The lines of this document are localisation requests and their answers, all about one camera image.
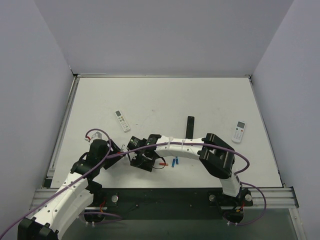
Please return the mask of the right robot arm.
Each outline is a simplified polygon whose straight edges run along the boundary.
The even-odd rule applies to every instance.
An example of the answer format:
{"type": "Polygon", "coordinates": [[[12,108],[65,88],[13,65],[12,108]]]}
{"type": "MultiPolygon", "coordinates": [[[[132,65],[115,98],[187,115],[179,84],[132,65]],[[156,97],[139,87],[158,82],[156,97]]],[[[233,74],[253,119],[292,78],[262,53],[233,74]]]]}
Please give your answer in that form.
{"type": "Polygon", "coordinates": [[[213,133],[194,139],[160,134],[151,134],[147,139],[132,136],[127,149],[136,154],[132,165],[149,172],[159,158],[177,157],[200,161],[210,175],[220,179],[224,195],[236,198],[240,194],[242,186],[233,172],[235,150],[213,133]]]}

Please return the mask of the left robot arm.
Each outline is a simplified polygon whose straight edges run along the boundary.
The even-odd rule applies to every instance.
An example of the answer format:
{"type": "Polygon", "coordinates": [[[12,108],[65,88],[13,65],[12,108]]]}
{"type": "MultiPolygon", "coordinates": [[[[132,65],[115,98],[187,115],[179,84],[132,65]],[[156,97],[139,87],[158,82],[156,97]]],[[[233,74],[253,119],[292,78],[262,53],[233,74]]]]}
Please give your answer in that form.
{"type": "Polygon", "coordinates": [[[95,139],[88,152],[83,153],[75,162],[57,196],[53,196],[43,207],[31,217],[25,217],[18,225],[19,240],[60,240],[76,218],[89,205],[101,203],[102,185],[94,178],[100,169],[107,169],[122,157],[106,159],[106,155],[121,152],[113,140],[95,139]]]}

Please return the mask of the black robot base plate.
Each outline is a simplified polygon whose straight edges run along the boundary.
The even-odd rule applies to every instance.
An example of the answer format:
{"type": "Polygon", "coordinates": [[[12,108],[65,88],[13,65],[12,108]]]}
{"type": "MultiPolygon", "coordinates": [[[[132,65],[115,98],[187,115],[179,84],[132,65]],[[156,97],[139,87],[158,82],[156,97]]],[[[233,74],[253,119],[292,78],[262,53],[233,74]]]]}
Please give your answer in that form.
{"type": "Polygon", "coordinates": [[[237,197],[221,188],[102,188],[85,209],[89,223],[119,220],[242,220],[244,207],[253,206],[251,192],[237,197]]]}

